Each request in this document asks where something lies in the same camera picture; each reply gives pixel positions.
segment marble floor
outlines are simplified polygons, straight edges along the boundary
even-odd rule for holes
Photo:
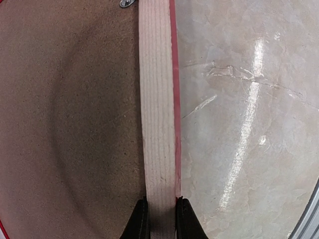
[[[209,238],[286,239],[318,180],[319,2],[176,0],[182,194]]]

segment wood grain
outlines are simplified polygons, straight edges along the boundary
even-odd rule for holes
[[[179,82],[172,4],[170,0],[139,1],[144,163],[153,239],[175,238],[175,197],[180,193]]]

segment red edge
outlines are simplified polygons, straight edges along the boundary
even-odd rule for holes
[[[2,224],[1,221],[0,221],[0,230],[2,231],[2,233],[3,233],[3,235],[4,235],[4,238],[5,238],[5,239],[9,239],[9,236],[8,236],[8,234],[6,233],[6,231],[5,231],[5,229],[4,229],[3,224]]]
[[[180,93],[179,93],[179,67],[177,48],[177,27],[175,0],[169,0],[170,10],[170,30],[171,30],[171,50],[173,64],[173,93],[174,93],[174,125],[175,125],[175,189],[176,196],[180,197],[181,182],[181,138],[180,138]]]

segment particleboard surface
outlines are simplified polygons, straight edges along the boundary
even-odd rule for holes
[[[0,219],[10,239],[116,239],[145,195],[138,5],[0,4]]]

